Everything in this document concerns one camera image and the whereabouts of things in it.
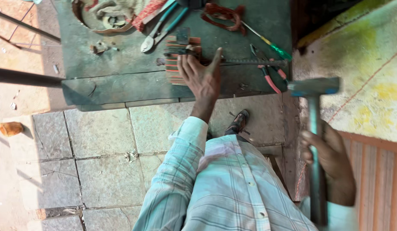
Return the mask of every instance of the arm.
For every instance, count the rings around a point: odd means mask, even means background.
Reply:
[[[192,55],[180,55],[178,69],[196,97],[191,116],[169,139],[174,143],[152,179],[133,230],[181,230],[193,192],[199,160],[206,147],[208,121],[220,93],[221,48],[202,66]]]
[[[302,157],[307,164],[313,163],[313,156],[308,149],[313,145],[318,150],[318,159],[325,171],[327,184],[328,226],[320,230],[357,230],[357,218],[354,208],[356,186],[354,174],[345,150],[342,137],[336,130],[322,121],[323,139],[303,131]],[[300,209],[308,218],[310,216],[310,198],[300,204]]]

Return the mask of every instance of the red-handled pliers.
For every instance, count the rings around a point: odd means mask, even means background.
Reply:
[[[258,50],[253,44],[250,44],[250,49],[251,49],[251,52],[253,53],[253,55],[255,55],[257,57],[257,59],[259,59],[259,60],[268,60],[268,58],[265,56],[265,54],[262,51]],[[263,66],[263,65],[258,65],[257,67],[261,69],[261,71],[263,72],[263,75],[265,77],[265,80],[267,80],[268,84],[273,88],[273,90],[275,92],[277,92],[278,94],[281,94],[280,89],[278,89],[278,87],[276,87],[275,84],[273,83],[273,81],[271,80],[270,74],[269,74],[269,71],[268,71],[267,67]],[[287,76],[283,72],[283,70],[277,69],[275,71],[277,71],[278,74],[284,80],[286,80]]]

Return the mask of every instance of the green screwdriver handle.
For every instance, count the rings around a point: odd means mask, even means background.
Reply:
[[[293,58],[290,54],[288,54],[285,50],[279,48],[275,43],[270,44],[271,49],[275,50],[277,54],[283,58],[283,59],[288,59],[288,61],[291,61]]]

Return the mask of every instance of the light blue checked shirt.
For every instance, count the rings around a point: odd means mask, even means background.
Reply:
[[[153,177],[135,231],[317,230],[309,199],[300,208],[288,197],[263,155],[236,135],[206,142],[208,125],[183,121]],[[329,226],[357,230],[352,207],[328,202]]]

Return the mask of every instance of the workbench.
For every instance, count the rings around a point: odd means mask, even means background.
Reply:
[[[235,9],[245,5],[243,21],[253,29],[291,53],[289,0],[219,0],[224,7]],[[187,86],[171,85],[165,77],[165,66],[157,66],[156,59],[164,58],[165,39],[150,53],[141,53],[140,45],[155,26],[159,17],[145,26],[143,33],[134,28],[115,34],[97,34],[85,28],[74,17],[71,0],[56,1],[59,12],[60,34],[66,80],[62,81],[63,94],[68,105],[81,111],[96,111],[153,104],[194,101]],[[166,20],[164,28],[180,13],[177,7]],[[250,44],[262,50],[268,58],[280,60],[267,44],[246,28],[228,31],[200,18],[201,10],[189,10],[177,26],[189,27],[192,37],[201,38],[203,57],[212,59],[218,47],[223,47],[226,58],[252,58]],[[219,21],[232,25],[231,21]],[[176,28],[169,35],[175,35]],[[90,46],[99,40],[115,44],[119,51],[109,49],[94,54]],[[289,67],[283,68],[288,76]],[[220,67],[222,75],[220,98],[272,94],[262,71],[256,65],[228,65]],[[282,78],[270,68],[275,85],[286,90]]]

